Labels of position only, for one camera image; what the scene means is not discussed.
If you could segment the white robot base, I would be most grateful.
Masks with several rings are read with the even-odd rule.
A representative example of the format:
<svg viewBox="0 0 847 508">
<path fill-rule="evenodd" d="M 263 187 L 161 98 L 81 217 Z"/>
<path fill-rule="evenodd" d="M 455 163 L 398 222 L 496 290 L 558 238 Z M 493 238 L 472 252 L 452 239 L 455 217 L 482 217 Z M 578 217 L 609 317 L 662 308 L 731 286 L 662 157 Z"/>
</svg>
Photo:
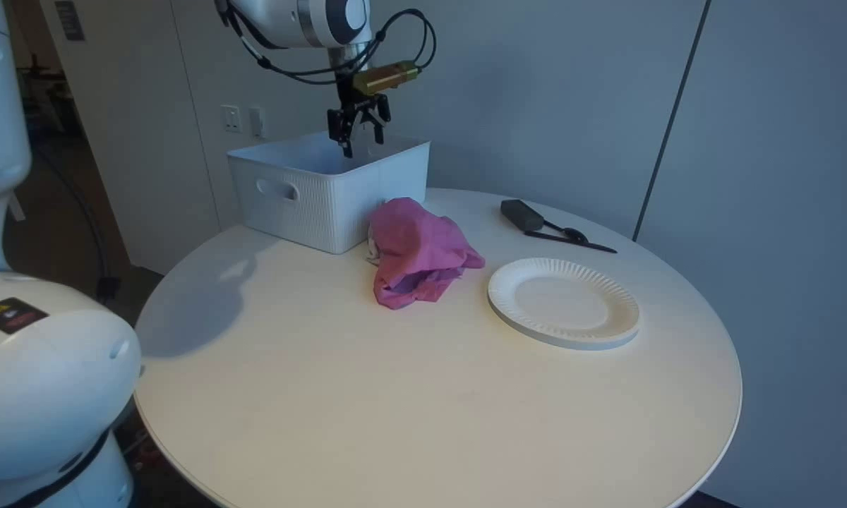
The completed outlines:
<svg viewBox="0 0 847 508">
<path fill-rule="evenodd" d="M 0 508 L 129 508 L 113 427 L 141 375 L 136 331 L 89 296 L 7 269 L 2 225 L 30 169 L 0 0 Z"/>
</svg>

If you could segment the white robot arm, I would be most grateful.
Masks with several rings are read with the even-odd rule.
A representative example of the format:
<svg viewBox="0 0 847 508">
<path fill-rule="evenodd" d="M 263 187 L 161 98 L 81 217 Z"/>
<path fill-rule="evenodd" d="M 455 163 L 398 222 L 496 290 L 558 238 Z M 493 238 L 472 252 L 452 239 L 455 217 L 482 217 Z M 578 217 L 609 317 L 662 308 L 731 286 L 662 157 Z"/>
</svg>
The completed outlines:
<svg viewBox="0 0 847 508">
<path fill-rule="evenodd" d="M 328 112 L 328 135 L 343 156 L 352 156 L 355 122 L 380 128 L 373 115 L 380 98 L 355 87 L 379 45 L 369 0 L 215 0 L 215 9 L 260 67 L 302 85 L 336 85 L 338 107 Z M 287 49 L 321 49 L 328 64 L 308 70 L 273 64 L 271 52 Z"/>
</svg>

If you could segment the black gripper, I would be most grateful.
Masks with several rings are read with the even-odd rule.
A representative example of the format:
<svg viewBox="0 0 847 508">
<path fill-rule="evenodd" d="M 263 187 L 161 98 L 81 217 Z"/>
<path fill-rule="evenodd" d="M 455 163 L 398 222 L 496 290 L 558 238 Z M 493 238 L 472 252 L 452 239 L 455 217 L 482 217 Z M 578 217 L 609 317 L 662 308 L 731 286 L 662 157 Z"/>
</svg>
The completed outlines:
<svg viewBox="0 0 847 508">
<path fill-rule="evenodd" d="M 374 143 L 387 141 L 384 124 L 391 118 L 387 95 L 352 95 L 342 107 L 328 112 L 328 132 L 338 138 L 343 157 L 352 157 L 352 124 L 369 122 Z"/>
</svg>

